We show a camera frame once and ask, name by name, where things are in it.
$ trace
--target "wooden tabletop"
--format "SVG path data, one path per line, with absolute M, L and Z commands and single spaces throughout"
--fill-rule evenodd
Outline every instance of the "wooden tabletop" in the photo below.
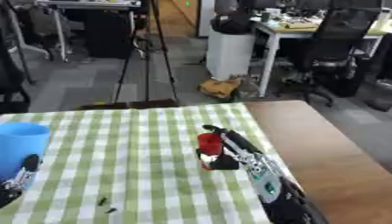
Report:
M 247 102 L 330 223 L 392 223 L 392 175 L 302 101 Z
M 312 33 L 315 32 L 319 26 L 317 24 L 309 24 L 309 28 L 286 28 L 286 25 L 288 23 L 281 23 L 278 27 L 272 28 L 275 32 L 281 32 L 281 33 L 293 33 L 293 32 L 304 32 L 304 33 Z M 367 33 L 367 35 L 385 35 L 389 33 L 388 31 L 383 31 L 380 29 L 370 29 Z

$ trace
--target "monitor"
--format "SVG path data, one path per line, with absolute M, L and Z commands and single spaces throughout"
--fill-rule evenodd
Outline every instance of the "monitor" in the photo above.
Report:
M 215 0 L 214 10 L 218 14 L 226 14 L 238 8 L 238 0 Z
M 239 5 L 243 9 L 262 10 L 265 8 L 279 7 L 279 0 L 239 0 Z
M 295 7 L 304 10 L 324 10 L 324 9 L 328 9 L 329 6 L 330 6 L 330 0 L 297 0 Z
M 382 7 L 392 8 L 392 0 L 384 0 L 384 4 Z

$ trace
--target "blue cup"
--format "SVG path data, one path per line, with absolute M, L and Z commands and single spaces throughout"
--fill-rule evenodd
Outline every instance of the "blue cup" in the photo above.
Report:
M 15 178 L 27 156 L 37 154 L 42 159 L 48 139 L 49 129 L 36 123 L 0 125 L 0 182 Z

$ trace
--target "green and white checkered tablecloth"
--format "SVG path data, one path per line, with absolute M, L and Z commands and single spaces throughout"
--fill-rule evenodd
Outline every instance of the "green and white checkered tablecloth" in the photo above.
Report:
M 244 170 L 200 168 L 202 124 L 240 132 L 285 167 L 240 103 L 0 117 L 8 121 L 52 134 L 34 184 L 0 210 L 2 224 L 269 223 Z M 97 206 L 102 197 L 107 206 Z

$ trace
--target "robotic hand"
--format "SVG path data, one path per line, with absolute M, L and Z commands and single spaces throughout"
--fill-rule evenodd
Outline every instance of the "robotic hand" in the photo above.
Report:
M 220 136 L 222 146 L 229 153 L 209 156 L 197 150 L 199 159 L 209 169 L 238 169 L 239 163 L 247 170 L 253 187 L 269 219 L 274 224 L 327 224 L 328 221 L 305 196 L 297 184 L 289 181 L 279 166 L 268 155 L 233 130 L 204 125 Z
M 3 183 L 0 182 L 0 208 L 5 207 L 17 199 L 24 189 L 31 183 L 32 176 L 38 171 L 39 156 L 36 154 L 28 156 L 15 176 Z

